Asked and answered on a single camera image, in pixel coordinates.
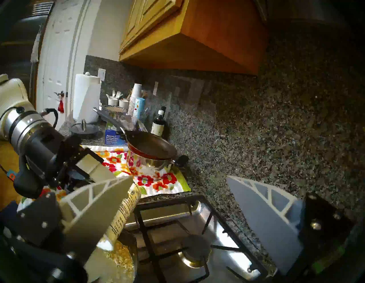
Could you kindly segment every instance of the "white cup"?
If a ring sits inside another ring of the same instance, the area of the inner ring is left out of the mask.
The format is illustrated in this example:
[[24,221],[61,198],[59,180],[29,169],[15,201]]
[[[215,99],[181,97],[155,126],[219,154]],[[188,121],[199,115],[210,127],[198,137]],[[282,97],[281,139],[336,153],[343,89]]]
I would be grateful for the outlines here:
[[128,99],[125,99],[125,98],[119,99],[119,107],[122,107],[125,110],[128,110],[128,105],[129,105]]
[[142,97],[142,85],[141,84],[134,84],[131,96],[132,97]]
[[108,98],[108,105],[118,106],[118,99],[116,99],[115,97]]

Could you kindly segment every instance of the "stovetop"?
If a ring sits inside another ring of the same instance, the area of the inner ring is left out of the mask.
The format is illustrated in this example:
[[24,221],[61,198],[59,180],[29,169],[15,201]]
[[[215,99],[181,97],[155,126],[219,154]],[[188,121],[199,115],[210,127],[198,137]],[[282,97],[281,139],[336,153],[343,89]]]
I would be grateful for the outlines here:
[[139,204],[125,229],[137,240],[135,282],[242,282],[267,275],[201,195]]

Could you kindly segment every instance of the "pan handle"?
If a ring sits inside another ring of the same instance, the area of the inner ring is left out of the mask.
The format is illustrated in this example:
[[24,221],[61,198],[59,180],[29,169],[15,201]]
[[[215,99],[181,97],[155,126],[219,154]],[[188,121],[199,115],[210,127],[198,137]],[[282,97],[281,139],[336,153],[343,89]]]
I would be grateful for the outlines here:
[[126,129],[123,127],[122,123],[118,122],[114,118],[110,117],[107,112],[101,111],[97,109],[96,107],[93,108],[93,110],[99,115],[102,116],[104,119],[107,119],[110,123],[112,123],[114,126],[120,128],[123,132],[123,134],[126,134]]
[[172,164],[177,166],[177,167],[184,167],[186,163],[188,163],[189,161],[189,157],[187,157],[186,155],[181,155],[178,159],[173,160]]

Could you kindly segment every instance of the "cable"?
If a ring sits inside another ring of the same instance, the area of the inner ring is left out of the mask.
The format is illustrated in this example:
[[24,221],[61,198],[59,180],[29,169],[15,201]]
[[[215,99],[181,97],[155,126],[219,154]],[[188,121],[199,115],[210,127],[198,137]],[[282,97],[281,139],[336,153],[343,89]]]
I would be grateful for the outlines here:
[[[22,113],[22,112],[24,112],[24,107],[23,106],[12,106],[12,107],[9,107],[8,109],[6,109],[5,111],[4,111],[4,113],[1,115],[1,117],[0,117],[0,121],[1,121],[1,119],[4,117],[4,115],[9,111],[9,110],[11,110],[11,109],[16,109],[16,112],[17,113]],[[4,173],[6,174],[6,175],[8,175],[8,171],[6,171],[5,169],[4,169],[4,167],[0,164],[0,168],[4,171]]]
[[56,109],[54,109],[54,108],[45,108],[45,111],[47,111],[47,113],[48,113],[48,114],[49,114],[50,112],[53,112],[54,117],[55,117],[55,121],[54,121],[54,123],[53,123],[53,128],[55,128],[55,127],[56,127],[56,125],[57,125],[57,121],[58,121],[58,112],[57,112],[57,110],[56,110]]
[[1,169],[4,171],[4,173],[5,174],[8,174],[8,171],[6,171],[5,169],[4,169],[4,167],[2,167],[2,165],[0,164],[0,167],[1,167]]

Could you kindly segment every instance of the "box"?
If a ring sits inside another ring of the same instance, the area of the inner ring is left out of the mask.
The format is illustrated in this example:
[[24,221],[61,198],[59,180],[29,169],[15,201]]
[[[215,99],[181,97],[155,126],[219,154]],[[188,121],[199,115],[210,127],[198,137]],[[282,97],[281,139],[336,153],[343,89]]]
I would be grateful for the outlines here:
[[112,123],[107,122],[107,126],[105,128],[104,145],[115,146],[126,144],[127,141],[125,140],[125,135],[123,133],[117,133],[117,128],[112,125]]

